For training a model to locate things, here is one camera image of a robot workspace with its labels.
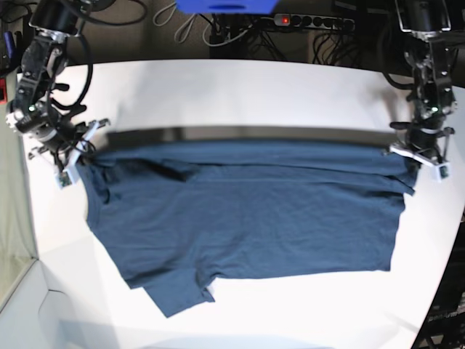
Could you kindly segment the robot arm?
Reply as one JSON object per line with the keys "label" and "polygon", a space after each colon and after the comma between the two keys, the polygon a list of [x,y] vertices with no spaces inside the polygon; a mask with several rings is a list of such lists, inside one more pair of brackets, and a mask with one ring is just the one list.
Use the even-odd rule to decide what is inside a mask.
{"label": "robot arm", "polygon": [[396,1],[400,30],[410,36],[404,57],[411,67],[413,83],[390,84],[408,90],[407,101],[413,103],[410,121],[393,121],[392,129],[404,131],[403,149],[415,156],[444,163],[447,151],[438,145],[440,138],[454,134],[444,123],[457,109],[451,80],[449,49],[444,33],[451,30],[448,8],[444,1]]}
{"label": "robot arm", "polygon": [[[81,37],[82,16],[89,15],[93,9],[93,1],[39,2],[29,22],[36,33],[22,55],[22,77],[14,99],[8,103],[7,125],[20,135],[36,138],[55,157],[71,150],[88,156],[94,150],[91,142],[84,139],[89,127],[71,122],[74,116],[86,110],[82,101],[89,90],[93,66],[88,43]],[[88,55],[88,71],[77,101],[61,105],[52,99],[52,93],[56,89],[69,89],[67,84],[58,84],[56,78],[68,64],[70,37],[78,37],[81,41]]]}

